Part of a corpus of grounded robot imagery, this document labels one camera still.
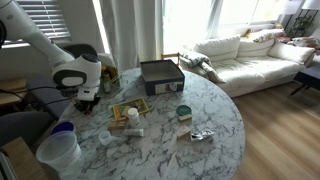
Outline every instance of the blue lid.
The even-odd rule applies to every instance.
[[[62,122],[58,125],[56,125],[52,131],[51,131],[51,135],[60,132],[60,131],[73,131],[74,130],[74,126],[71,122]]]

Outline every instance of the white marble surface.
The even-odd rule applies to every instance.
[[[232,100],[210,81],[185,72],[182,92],[147,96],[140,69],[123,73],[123,89],[112,99],[103,98],[89,116],[71,104],[60,121],[70,120],[78,131],[85,163],[77,179],[231,179],[243,156],[245,132]],[[111,105],[143,97],[150,112],[140,116],[145,137],[126,137],[108,146],[98,134],[113,120]],[[192,122],[180,123],[176,108],[192,109]],[[181,128],[193,132],[208,128],[212,138],[201,142],[176,141]]]

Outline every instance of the window blind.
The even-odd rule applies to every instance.
[[[16,0],[39,29],[50,39],[70,38],[57,0]]]

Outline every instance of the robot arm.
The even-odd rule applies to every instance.
[[[7,40],[23,39],[48,58],[54,82],[59,86],[79,86],[79,100],[93,101],[99,89],[101,63],[83,54],[74,59],[44,35],[14,0],[1,0],[0,21]]]

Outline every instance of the table leg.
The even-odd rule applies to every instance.
[[[300,87],[298,87],[297,89],[295,89],[290,95],[293,96],[295,95],[298,91],[300,91],[301,89],[303,89],[304,87],[306,87],[307,85],[302,84]]]

